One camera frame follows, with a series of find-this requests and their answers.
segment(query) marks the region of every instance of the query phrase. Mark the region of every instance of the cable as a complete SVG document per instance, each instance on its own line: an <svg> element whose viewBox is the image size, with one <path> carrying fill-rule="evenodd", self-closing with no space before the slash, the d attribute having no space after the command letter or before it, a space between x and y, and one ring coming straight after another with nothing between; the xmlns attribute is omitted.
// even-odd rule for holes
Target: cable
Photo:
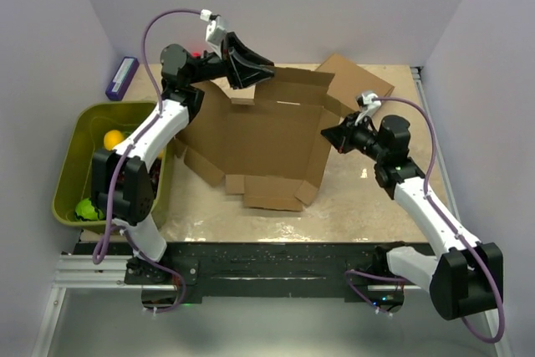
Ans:
<svg viewBox="0 0 535 357"><path fill-rule="evenodd" d="M157 314L168 313L168 312L172 311L173 309L175 309L176 307L178 307L180 304L182 304L182 302L184 301L184 298L186 297L186 281L184 280L182 275L180 275L177 271L174 271L172 269L164 267L163 265L160 265L156 261L154 261L154 260L150 259L149 257L147 257L145 255L145 253L142 252L135 245L134 240L132 239L131 235L128 233L128 230L125 230L125 237L126 237L126 241L129 243L129 245L132 247L132 249L135 252L138 252L140 254L140 256L143 259L145 259L150 265L152 265L153 267L155 267L157 269L160 269L161 271L164 271L164 272L167 272L167 273L173 275L175 278L178 279L178 283L181 285L181 289L182 290L178 289L179 293L176 295L175 302L172 305L170 305L169 307L155 309L155 312Z"/></svg>
<svg viewBox="0 0 535 357"><path fill-rule="evenodd" d="M391 313L389 311L381 308L379 305L374 304L368 297L366 297L364 295L364 293L362 293L360 290L358 290L357 287L354 284L351 283L351 279L349 278L349 275L356 275L356 276L361 276L363 278L380 280L381 282L394 282L394 283L405 283L406 282L406 279L404 279L404 278L387 278L387 277L383 277L383 276L376 276L376 275L371 275L369 273L355 271L353 269L345 271L344 275L345 275L345 278L347 280L348 285L353 289L353 291L355 293L357 293L357 295L360 298L362 298L367 304L369 304L372 308L374 308L376 313L384 313L384 314L388 314L388 315L391 315Z"/></svg>
<svg viewBox="0 0 535 357"><path fill-rule="evenodd" d="M104 258L106 257L106 254L108 253L108 247L110 245L110 237L111 237L111 232L112 232L111 221L112 221L113 208L114 208L113 195L115 192L115 187L117 185L117 179L119 177L120 170L123 167L126 161L126 158L128 157L128 154L130 153L131 150L134 149L137 141L139 141L140 138L156 123L156 121L160 118L161 112L163 111L163 100L161 98L160 88L158 87L158 83L156 83L154 75L150 71L149 62L147 61L146 39L150 31L150 28L156 21L158 21L160 18L163 18L173 13L189 13L189 14L197 14L199 16L201 15L200 10L194 10L191 8L177 8L177 9L168 10L166 12L158 14L156 17L152 18L149 24L145 27L145 31L143 32L143 38L141 39L141 60L143 62L143 65L145 66L145 70L149 76L149 79L152 85L154 86L156 97L158 98L158 110L160 113L158 115L155 115L155 117L138 133L138 135L134 137L132 143L126 147L125 153L119 158L119 161L117 162L117 166L115 167L115 170L111 176L110 188L108 190L108 200L106 203L106 225L104 229L104 235L97 242L93 250L92 259L95 265L102 263L102 261L104 261Z"/></svg>
<svg viewBox="0 0 535 357"><path fill-rule="evenodd" d="M459 233L459 230L457 229L457 227L453 224L452 221L450 221L450 219L438 207L438 205L436 205L436 203L431 198L431 194L429 193L429 180L431 179L431 172L433 170L433 167L435 166L435 160L436 160L436 134L435 134L435 129L433 128L433 124L431 123L431 119L429 118L427 113L417 103L411 100L397 98L397 97L389 97L389 98L377 97L374 100L380 100L381 102L393 100L394 102L400 102L402 104L412 106L413 108L418 110L420 114L424 117L424 120L427 123L427 128L429 129L429 133L431 135L431 161L429 162L429 167L427 168L427 172L425 173L425 178L424 178L424 194L425 194L424 197L430 203L431 207L435 210L435 212L442 218L444 223L457 236L457 238L462 243L462 245L468 250L468 252L476 260L477 264L483 271L483 274L487 278L489 285L491 286L492 294L494 295L494 299L496 300L496 306L498 310L498 329L497 329L496 334L490 338L477 332L476 329L472 326L472 324L468 322L466 317L462 317L462 322L468 328L468 330L470 330L470 332L482 342L491 343L491 344L499 342L505 333L505 312L503 310L502 296L500 295L500 291L498 290L496 281L492 277L491 272L489 271L486 264L483 262L482 258L477 254L474 247L472 247L470 243L465 239L465 237Z"/></svg>

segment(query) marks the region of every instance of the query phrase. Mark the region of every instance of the open cardboard box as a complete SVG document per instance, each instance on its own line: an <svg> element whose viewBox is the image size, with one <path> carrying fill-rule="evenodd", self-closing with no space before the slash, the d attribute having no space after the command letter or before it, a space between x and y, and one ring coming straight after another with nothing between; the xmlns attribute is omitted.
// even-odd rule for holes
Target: open cardboard box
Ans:
<svg viewBox="0 0 535 357"><path fill-rule="evenodd" d="M254 99L195 86L205 92L201 111L176 139L185 164L211 186L225 179L246 207L286 211L302 211L318 193L330 151L320 131L354 112L363 92L394 89L338 54L316 71L275 68Z"/></svg>

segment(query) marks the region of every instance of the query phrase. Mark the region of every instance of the black base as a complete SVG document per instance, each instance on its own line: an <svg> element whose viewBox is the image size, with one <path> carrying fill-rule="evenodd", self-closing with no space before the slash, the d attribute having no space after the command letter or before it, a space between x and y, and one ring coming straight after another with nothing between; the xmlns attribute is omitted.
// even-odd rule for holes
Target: black base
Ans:
<svg viewBox="0 0 535 357"><path fill-rule="evenodd" d="M418 252L432 255L429 244L411 243ZM343 298L360 302L348 286L348 269L371 272L378 243L169 243L162 258L186 280L186 303L204 297ZM75 254L91 254L94 243L80 243ZM127 244L110 244L109 255L132 255ZM384 284L352 275L364 294L382 306L402 304L401 292L369 292L369 284ZM125 276L126 284L148 284L144 274ZM164 283L171 284L166 278ZM174 298L170 291L143 292L144 300Z"/></svg>

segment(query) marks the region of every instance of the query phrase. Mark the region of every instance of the green toy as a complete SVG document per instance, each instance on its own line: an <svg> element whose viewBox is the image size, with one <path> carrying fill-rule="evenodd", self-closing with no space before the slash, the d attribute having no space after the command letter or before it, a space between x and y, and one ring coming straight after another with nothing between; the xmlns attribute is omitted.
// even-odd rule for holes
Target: green toy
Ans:
<svg viewBox="0 0 535 357"><path fill-rule="evenodd" d="M89 198L85 198L74 209L74 217L77 221L102 221L105 214L100 209L93 207Z"/></svg>

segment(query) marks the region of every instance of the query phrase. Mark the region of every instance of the gray floor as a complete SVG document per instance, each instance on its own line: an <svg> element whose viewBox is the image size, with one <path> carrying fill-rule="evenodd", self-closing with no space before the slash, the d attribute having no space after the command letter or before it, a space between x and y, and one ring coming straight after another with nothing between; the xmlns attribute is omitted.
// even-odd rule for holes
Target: gray floor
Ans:
<svg viewBox="0 0 535 357"><path fill-rule="evenodd" d="M494 357L461 321L405 290L394 317L337 299L206 298L171 314L142 311L139 290L69 290L49 357Z"/></svg>

